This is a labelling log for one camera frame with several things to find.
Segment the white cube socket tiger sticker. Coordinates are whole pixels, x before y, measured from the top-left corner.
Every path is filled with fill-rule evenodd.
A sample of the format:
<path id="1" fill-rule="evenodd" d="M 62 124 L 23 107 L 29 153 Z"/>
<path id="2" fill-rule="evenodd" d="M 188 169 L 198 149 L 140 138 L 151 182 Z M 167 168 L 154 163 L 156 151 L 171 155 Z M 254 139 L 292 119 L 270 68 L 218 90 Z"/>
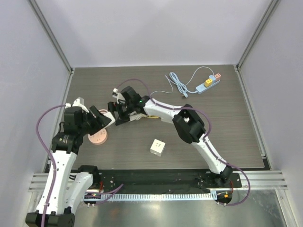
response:
<path id="1" fill-rule="evenodd" d="M 104 116 L 106 116 L 107 118 L 109 118 L 111 120 L 111 124 L 116 122 L 116 119 L 111 112 L 104 113 Z"/>

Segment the white cube socket plain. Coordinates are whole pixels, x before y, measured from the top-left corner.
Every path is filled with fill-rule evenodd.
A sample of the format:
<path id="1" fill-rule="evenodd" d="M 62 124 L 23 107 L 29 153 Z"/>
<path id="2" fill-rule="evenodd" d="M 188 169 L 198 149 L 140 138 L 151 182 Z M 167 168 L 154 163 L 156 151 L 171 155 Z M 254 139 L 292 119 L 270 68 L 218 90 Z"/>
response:
<path id="1" fill-rule="evenodd" d="M 165 142 L 154 139 L 154 141 L 150 147 L 150 152 L 154 155 L 161 157 L 162 153 L 165 149 L 165 146 L 166 146 Z"/>

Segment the light blue power strip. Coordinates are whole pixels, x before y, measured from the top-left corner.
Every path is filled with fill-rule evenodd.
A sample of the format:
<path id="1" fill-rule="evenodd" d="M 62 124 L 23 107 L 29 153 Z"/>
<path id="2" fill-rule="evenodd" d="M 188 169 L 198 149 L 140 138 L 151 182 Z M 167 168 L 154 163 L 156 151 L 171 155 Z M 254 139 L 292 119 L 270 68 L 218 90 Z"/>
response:
<path id="1" fill-rule="evenodd" d="M 200 84 L 199 86 L 196 87 L 196 92 L 198 94 L 201 94 L 208 89 L 214 87 L 220 82 L 220 80 L 212 80 L 211 78 L 207 79 L 203 84 Z"/>

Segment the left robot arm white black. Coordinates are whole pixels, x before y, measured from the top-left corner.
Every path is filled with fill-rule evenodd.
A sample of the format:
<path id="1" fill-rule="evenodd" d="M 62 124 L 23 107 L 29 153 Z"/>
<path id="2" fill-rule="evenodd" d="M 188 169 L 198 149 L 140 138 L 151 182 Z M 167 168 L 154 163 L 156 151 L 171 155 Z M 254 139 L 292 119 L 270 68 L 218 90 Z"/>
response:
<path id="1" fill-rule="evenodd" d="M 100 185 L 96 166 L 81 166 L 71 186 L 68 186 L 72 166 L 83 138 L 112 125 L 116 120 L 110 112 L 100 112 L 95 106 L 63 105 L 64 120 L 59 132 L 46 148 L 51 167 L 43 195 L 34 212 L 26 216 L 29 227 L 72 227 L 75 213 L 88 188 Z"/>

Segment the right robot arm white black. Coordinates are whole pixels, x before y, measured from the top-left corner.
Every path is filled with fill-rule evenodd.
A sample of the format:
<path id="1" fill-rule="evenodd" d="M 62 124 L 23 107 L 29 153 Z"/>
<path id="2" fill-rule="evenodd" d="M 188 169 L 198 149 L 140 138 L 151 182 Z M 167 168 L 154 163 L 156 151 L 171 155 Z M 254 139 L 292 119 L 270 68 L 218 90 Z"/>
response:
<path id="1" fill-rule="evenodd" d="M 178 136 L 187 144 L 193 145 L 208 164 L 212 181 L 225 187 L 231 181 L 232 167 L 217 152 L 208 138 L 205 123 L 191 105 L 173 106 L 151 98 L 140 96 L 131 86 L 112 93 L 114 102 L 108 102 L 108 111 L 117 113 L 116 125 L 129 122 L 135 114 L 153 115 L 164 122 L 172 123 Z"/>

